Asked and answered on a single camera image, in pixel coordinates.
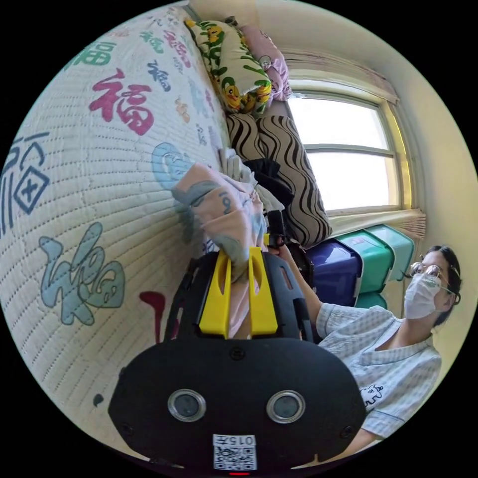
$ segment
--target woman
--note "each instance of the woman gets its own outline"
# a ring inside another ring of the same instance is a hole
[[[299,272],[287,246],[270,249],[288,262],[307,302],[320,347],[339,357],[354,375],[367,409],[349,447],[329,461],[352,455],[390,436],[426,399],[438,378],[441,357],[431,332],[460,301],[460,265],[446,246],[432,247],[411,266],[405,318],[382,307],[358,309],[322,303]],[[305,466],[317,465],[318,461]]]

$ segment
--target fabric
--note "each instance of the fabric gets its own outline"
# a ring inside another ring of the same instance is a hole
[[[246,25],[240,28],[252,56],[258,61],[272,83],[270,101],[287,101],[292,95],[289,85],[289,68],[284,55],[272,40],[259,28]]]
[[[78,52],[0,174],[0,303],[19,354],[79,429],[139,458],[108,415],[118,374],[164,336],[190,259],[212,248],[170,190],[230,146],[186,18],[157,8]]]
[[[220,21],[185,21],[200,49],[226,111],[264,113],[271,94],[269,77],[251,56],[242,33]]]
[[[340,358],[357,381],[367,416],[362,428],[389,437],[409,420],[432,391],[441,357],[432,338],[399,349],[375,351],[402,320],[370,309],[323,304],[317,317],[319,343]]]
[[[250,115],[227,118],[231,145],[243,161],[267,158],[280,166],[278,179],[294,195],[285,210],[287,229],[304,248],[332,233],[307,153],[291,118],[270,116],[257,121]]]
[[[191,207],[208,237],[231,258],[229,337],[234,337],[249,313],[249,248],[267,251],[262,203],[252,185],[199,163],[191,167],[172,194]]]
[[[283,211],[284,205],[268,189],[259,184],[255,174],[242,162],[233,149],[229,151],[229,154],[224,150],[219,153],[222,172],[235,181],[248,183],[254,187],[262,202],[264,216],[269,211]]]
[[[292,191],[277,179],[280,169],[277,162],[271,159],[255,159],[245,161],[244,166],[254,173],[254,177],[261,187],[270,191],[283,204],[283,207],[280,208],[281,211],[292,203],[294,200]]]

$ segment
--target white face mask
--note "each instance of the white face mask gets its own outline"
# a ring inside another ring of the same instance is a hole
[[[405,292],[405,317],[421,319],[433,312],[442,312],[435,309],[435,296],[440,289],[442,283],[438,277],[426,274],[413,276]]]

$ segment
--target dark hair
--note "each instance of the dark hair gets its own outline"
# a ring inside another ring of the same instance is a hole
[[[455,302],[450,307],[450,309],[446,312],[442,312],[439,316],[437,321],[435,322],[435,327],[444,323],[448,317],[450,316],[453,308],[459,304],[461,301],[460,289],[462,287],[462,279],[461,279],[461,271],[460,271],[460,263],[458,262],[458,258],[453,250],[446,246],[446,245],[434,245],[431,247],[427,254],[430,252],[441,252],[443,257],[445,258],[446,262],[448,263],[448,294],[455,294]],[[411,279],[411,275],[405,274],[405,277]]]

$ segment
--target hand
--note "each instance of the hand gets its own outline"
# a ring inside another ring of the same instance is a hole
[[[287,263],[291,264],[294,262],[292,258],[292,254],[290,253],[289,248],[284,244],[279,249],[273,249],[272,247],[268,247],[269,252],[272,255],[278,255],[281,259],[284,259]]]

